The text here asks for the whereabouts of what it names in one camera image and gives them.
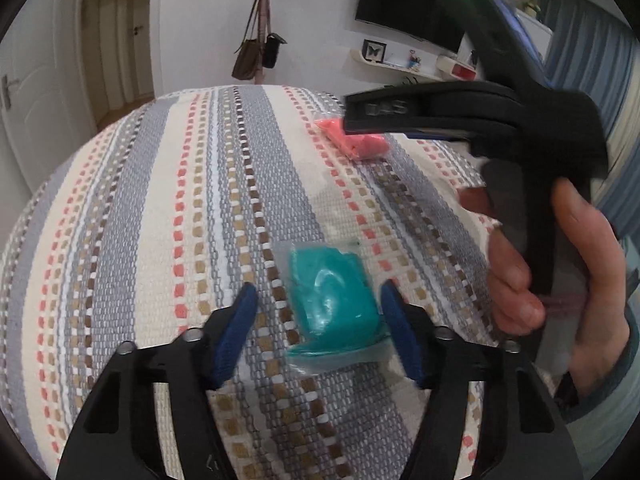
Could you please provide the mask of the person's right hand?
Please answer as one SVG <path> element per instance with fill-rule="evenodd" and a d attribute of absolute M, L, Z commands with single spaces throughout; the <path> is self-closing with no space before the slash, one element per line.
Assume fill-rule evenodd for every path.
<path fill-rule="evenodd" d="M 568 372 L 578 396 L 608 398 L 634 382 L 636 321 L 627 304 L 622 246 L 605 216 L 569 180 L 551 194 L 556 227 L 550 292 L 536 292 L 536 274 L 500 229 L 489 237 L 487 286 L 500 330 L 525 336 L 547 323 L 575 333 Z"/>

